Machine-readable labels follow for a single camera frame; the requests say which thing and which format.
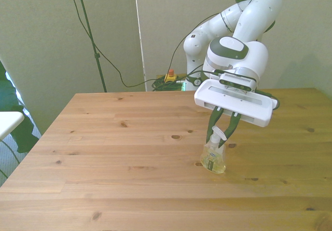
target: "wood knot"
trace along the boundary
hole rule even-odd
[[[93,214],[92,219],[93,219],[94,221],[96,221],[96,220],[98,220],[101,216],[102,216],[102,213],[101,213],[101,212],[96,212],[96,213]]]
[[[134,166],[133,169],[135,169],[135,170],[143,170],[143,169],[145,169],[145,167],[144,166]]]
[[[179,136],[179,135],[172,135],[172,138],[173,139],[181,139],[181,136]]]

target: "white pump head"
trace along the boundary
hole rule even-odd
[[[219,144],[220,139],[222,139],[224,141],[227,140],[227,137],[225,136],[223,131],[221,131],[217,126],[213,126],[212,130],[213,130],[213,134],[210,137],[210,141],[212,143],[218,143]]]

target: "bottle label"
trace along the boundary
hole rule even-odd
[[[213,162],[211,160],[209,160],[209,165],[207,166],[207,169],[211,171],[213,169]]]

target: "black cable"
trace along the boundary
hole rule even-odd
[[[75,0],[73,0],[74,1],[74,5],[75,5],[75,8],[76,8],[76,12],[77,12],[77,16],[78,16],[78,20],[79,20],[79,22],[81,23],[81,25],[83,26],[83,28],[84,28],[84,30],[85,30],[85,32],[87,33],[87,35],[88,35],[88,37],[90,38],[90,40],[94,43],[94,45],[95,45],[95,48],[99,51],[99,53],[115,68],[115,70],[119,73],[119,75],[120,75],[120,79],[121,79],[121,82],[122,82],[122,84],[125,86],[125,87],[137,87],[137,86],[139,86],[139,85],[141,85],[141,84],[144,84],[144,83],[146,83],[146,82],[148,82],[148,81],[151,81],[151,80],[156,80],[156,79],[148,79],[148,80],[146,80],[146,81],[144,81],[144,82],[142,82],[142,83],[139,83],[139,84],[137,84],[137,85],[133,85],[133,86],[127,86],[125,83],[124,83],[124,81],[123,81],[123,79],[122,79],[122,74],[121,74],[121,72],[118,70],[118,68],[102,53],[102,51],[98,48],[98,46],[95,44],[95,42],[94,42],[94,40],[91,38],[91,36],[89,35],[89,32],[87,31],[87,29],[86,29],[86,27],[84,26],[84,24],[83,24],[83,22],[82,22],[82,20],[81,20],[81,17],[80,17],[80,15],[79,15],[79,12],[78,12],[78,8],[77,8],[77,4],[76,4],[76,1]]]
[[[130,88],[130,87],[137,87],[137,86],[139,86],[139,85],[141,85],[141,84],[144,84],[144,83],[146,83],[146,82],[148,82],[148,81],[152,81],[152,80],[154,80],[154,81],[157,81],[157,80],[159,80],[159,79],[148,79],[148,80],[146,80],[146,81],[144,81],[144,82],[142,82],[142,83],[139,83],[139,84],[136,84],[136,85],[133,85],[133,86],[127,86],[125,83],[124,83],[124,81],[123,81],[123,79],[122,79],[122,74],[121,74],[121,72],[118,70],[118,68],[102,53],[102,51],[98,48],[98,46],[95,44],[95,42],[94,42],[94,40],[91,38],[91,36],[89,35],[89,32],[87,31],[87,29],[86,29],[86,27],[85,27],[85,25],[83,24],[83,22],[82,22],[82,20],[81,20],[81,17],[80,17],[80,15],[79,15],[79,12],[78,12],[78,8],[77,8],[77,4],[76,4],[76,1],[75,0],[73,0],[74,1],[74,5],[75,5],[75,9],[76,9],[76,13],[77,13],[77,16],[78,16],[78,20],[79,20],[79,22],[81,23],[81,25],[82,25],[82,27],[84,28],[84,30],[85,30],[85,32],[87,33],[87,35],[88,35],[88,37],[90,38],[90,40],[93,42],[93,44],[95,45],[95,47],[96,47],[96,49],[100,52],[100,54],[114,67],[114,69],[119,73],[119,76],[120,76],[120,79],[121,79],[121,82],[122,82],[122,84],[125,86],[125,87],[127,87],[127,88]],[[176,53],[176,51],[177,51],[177,49],[179,48],[179,46],[180,46],[180,44],[183,42],[183,40],[195,29],[195,28],[197,28],[202,22],[204,22],[204,21],[206,21],[207,19],[209,19],[210,17],[213,17],[213,16],[216,16],[217,14],[219,14],[219,13],[216,13],[216,14],[213,14],[213,15],[211,15],[211,16],[209,16],[209,17],[207,17],[207,18],[205,18],[204,20],[202,20],[200,23],[198,23],[180,42],[179,42],[179,44],[177,45],[177,47],[176,47],[176,49],[174,50],[174,52],[173,52],[173,56],[172,56],[172,59],[171,59],[171,62],[170,62],[170,66],[169,66],[169,68],[168,68],[168,70],[167,70],[167,73],[166,73],[166,76],[168,75],[168,72],[169,72],[169,70],[170,70],[170,68],[171,68],[171,65],[172,65],[172,61],[173,61],[173,58],[174,58],[174,55],[175,55],[175,53]]]
[[[18,164],[20,164],[20,161],[18,160],[17,156],[15,155],[14,151],[9,147],[9,145],[0,139],[0,142],[2,142],[5,146],[7,146],[7,148],[11,151],[11,153],[14,155],[14,158],[16,159],[16,161],[18,162]]]
[[[164,78],[165,76],[162,76],[161,78],[158,78],[153,84],[152,84],[152,88],[153,88],[153,91],[173,91],[173,90],[176,90],[178,88],[181,88],[182,87],[182,84],[181,83],[178,83],[178,81],[186,78],[187,76],[190,76],[191,74],[194,74],[194,73],[198,73],[198,72],[201,72],[201,71],[195,71],[196,69],[200,68],[202,65],[199,65],[198,67],[196,67],[194,70],[192,70],[189,74],[187,74],[186,76],[184,77],[181,77],[181,78],[177,78],[175,81],[168,81],[166,83],[164,83]]]
[[[5,178],[8,178],[8,176],[2,170],[0,170],[0,172],[5,176]]]
[[[172,65],[172,61],[173,61],[173,58],[174,58],[174,55],[175,55],[175,52],[177,51],[177,49],[179,48],[180,44],[184,41],[184,39],[186,39],[186,37],[192,32],[195,30],[195,28],[197,28],[199,25],[201,25],[202,22],[206,21],[207,19],[209,19],[210,17],[214,17],[216,15],[218,15],[220,13],[216,13],[216,14],[213,14],[207,18],[205,18],[203,21],[201,21],[199,24],[197,24],[180,42],[179,44],[177,45],[176,49],[174,50],[173,52],[173,55],[172,55],[172,59],[171,59],[171,62],[170,62],[170,66],[168,67],[168,70],[167,70],[167,73],[166,73],[166,79],[167,79],[167,76],[168,76],[168,72],[170,71],[171,69],[171,65]]]
[[[277,101],[277,104],[276,104],[275,108],[273,109],[273,110],[277,110],[279,108],[279,106],[280,106],[280,101],[278,100],[277,97],[275,97],[273,95],[271,96],[271,98],[273,98],[273,99],[275,99]]]

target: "cable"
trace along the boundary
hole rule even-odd
[[[75,5],[75,9],[76,9],[76,13],[77,13],[77,16],[78,16],[78,20],[79,20],[79,22],[81,23],[81,25],[83,26],[83,28],[84,28],[84,30],[85,30],[85,32],[87,33],[87,35],[88,35],[88,37],[90,38],[90,40],[93,42],[93,44],[95,45],[95,47],[96,47],[96,49],[100,52],[100,54],[114,67],[114,69],[119,73],[119,76],[120,76],[120,79],[121,79],[121,82],[122,82],[122,84],[125,86],[125,87],[127,87],[127,88],[130,88],[130,87],[137,87],[137,86],[139,86],[139,85],[141,85],[141,84],[144,84],[144,83],[146,83],[146,82],[148,82],[148,81],[152,81],[152,80],[154,80],[154,81],[157,81],[158,79],[148,79],[148,80],[146,80],[146,81],[144,81],[144,82],[142,82],[142,83],[138,83],[138,84],[136,84],[136,85],[133,85],[133,86],[127,86],[125,83],[124,83],[124,81],[123,81],[123,79],[122,79],[122,74],[121,74],[121,72],[118,70],[118,68],[102,53],[102,51],[98,48],[98,46],[95,44],[95,42],[94,42],[94,40],[91,38],[91,36],[90,36],[90,34],[89,34],[89,32],[87,31],[87,29],[86,29],[86,27],[85,27],[85,25],[83,24],[83,22],[82,22],[82,20],[81,20],[81,17],[80,17],[80,15],[79,15],[79,12],[78,12],[78,8],[77,8],[77,4],[76,4],[76,1],[75,0],[73,0],[74,1],[74,5]],[[216,16],[217,14],[219,14],[219,13],[216,13],[216,14],[213,14],[213,15],[211,15],[211,16],[209,16],[209,17],[207,17],[207,18],[205,18],[203,21],[201,21],[199,24],[197,24],[182,40],[181,40],[181,42],[195,29],[195,28],[197,28],[202,22],[204,22],[205,20],[207,20],[208,18],[210,18],[210,17],[213,17],[213,16]],[[168,70],[167,70],[167,75],[168,75],[168,72],[169,72],[169,70],[170,70],[170,68],[171,68],[171,65],[172,65],[172,61],[173,61],[173,58],[174,58],[174,55],[175,55],[175,52],[177,51],[177,49],[178,49],[178,47],[180,46],[180,44],[181,44],[181,42],[177,45],[177,47],[176,47],[176,49],[174,50],[174,52],[173,52],[173,56],[172,56],[172,59],[171,59],[171,62],[170,62],[170,66],[169,66],[169,68],[168,68]]]
[[[9,145],[0,139],[0,142],[2,142],[5,146],[7,146],[7,148],[11,151],[11,153],[14,155],[14,158],[16,159],[16,161],[18,162],[18,164],[20,164],[20,161],[18,160],[17,156],[15,155],[14,151],[9,147]]]
[[[5,178],[8,178],[8,176],[2,170],[0,170],[0,172],[5,176]]]
[[[269,98],[273,98],[273,99],[275,99],[275,100],[277,101],[277,104],[276,104],[276,107],[273,108],[272,110],[277,110],[277,109],[280,107],[280,100],[279,100],[277,97],[273,96],[272,94],[270,94],[270,93],[268,93],[268,92],[260,91],[260,90],[258,90],[258,89],[255,90],[255,93],[258,93],[258,94],[261,94],[261,95],[267,96],[267,97],[269,97]]]
[[[115,68],[115,70],[119,73],[119,75],[120,75],[120,79],[121,79],[121,82],[122,82],[122,84],[125,86],[125,87],[137,87],[137,86],[139,86],[139,85],[141,85],[141,84],[144,84],[144,83],[146,83],[146,82],[148,82],[148,81],[151,81],[151,80],[156,80],[156,79],[148,79],[148,80],[146,80],[146,81],[144,81],[144,82],[142,82],[142,83],[139,83],[139,84],[136,84],[136,85],[133,85],[133,86],[127,86],[125,83],[124,83],[124,81],[123,81],[123,79],[122,79],[122,74],[121,74],[121,72],[118,70],[118,68],[102,53],[102,51],[98,48],[98,46],[95,44],[95,42],[94,42],[94,40],[91,38],[91,36],[90,36],[90,34],[89,34],[89,32],[87,31],[87,29],[86,29],[86,27],[85,27],[85,25],[83,24],[83,22],[82,22],[82,20],[81,20],[81,17],[80,17],[80,15],[79,15],[79,12],[78,12],[78,8],[77,8],[77,4],[76,4],[76,1],[75,0],[73,0],[74,1],[74,5],[75,5],[75,8],[76,8],[76,13],[77,13],[77,16],[78,16],[78,20],[79,20],[79,22],[81,23],[81,25],[83,26],[83,28],[84,28],[84,30],[85,30],[85,32],[87,33],[87,35],[88,35],[88,37],[90,38],[90,40],[93,42],[93,44],[95,45],[95,48],[99,51],[99,53]]]
[[[184,41],[184,39],[186,39],[186,37],[192,32],[195,30],[195,28],[197,28],[199,25],[201,25],[202,22],[206,21],[207,19],[209,19],[210,17],[214,17],[216,15],[218,15],[220,13],[216,13],[216,14],[213,14],[213,15],[210,15],[209,17],[205,18],[203,21],[201,21],[199,24],[197,24],[185,37],[183,37],[183,39],[179,42],[179,44],[177,45],[176,49],[174,50],[173,52],[173,55],[172,55],[172,59],[171,59],[171,62],[170,62],[170,66],[168,67],[168,70],[167,70],[167,73],[166,73],[166,79],[167,79],[167,76],[168,76],[168,72],[170,71],[171,69],[171,65],[172,65],[172,61],[173,61],[173,58],[174,58],[174,55],[175,55],[175,52],[177,51],[177,49],[179,48],[180,44]]]
[[[106,85],[105,85],[105,80],[104,80],[104,75],[103,75],[103,71],[102,71],[102,68],[101,68],[100,62],[99,62],[100,54],[98,54],[97,51],[96,51],[96,49],[95,49],[95,44],[94,44],[94,41],[93,41],[93,36],[92,36],[90,24],[89,24],[88,14],[87,14],[87,12],[85,10],[84,2],[83,2],[83,0],[80,0],[80,1],[81,1],[81,4],[82,4],[84,16],[85,16],[85,20],[87,22],[87,27],[88,27],[88,30],[89,30],[89,37],[90,37],[91,42],[92,42],[92,48],[93,48],[93,52],[94,52],[94,58],[95,58],[95,60],[97,62],[97,67],[98,67],[100,79],[102,81],[104,92],[107,92]]]
[[[273,95],[271,96],[271,98],[273,98],[273,99],[275,99],[277,101],[276,107],[273,109],[273,110],[277,110],[279,108],[279,106],[280,106],[280,101],[278,100],[277,97],[275,97]]]
[[[165,76],[162,76],[161,78],[159,78],[157,81],[155,81],[152,85],[153,87],[153,91],[173,91],[173,90],[176,90],[176,89],[179,89],[182,87],[182,84],[178,83],[178,81],[186,78],[187,76],[190,76],[192,74],[195,74],[195,73],[201,73],[201,72],[204,72],[204,73],[208,73],[208,74],[215,74],[217,75],[218,72],[214,71],[214,72],[211,72],[211,71],[204,71],[204,70],[199,70],[199,71],[196,71],[196,69],[200,68],[202,65],[199,65],[198,67],[196,67],[194,70],[192,70],[189,74],[187,74],[186,76],[184,77],[181,77],[181,78],[178,78],[176,79],[175,81],[168,81],[166,83],[163,82]]]

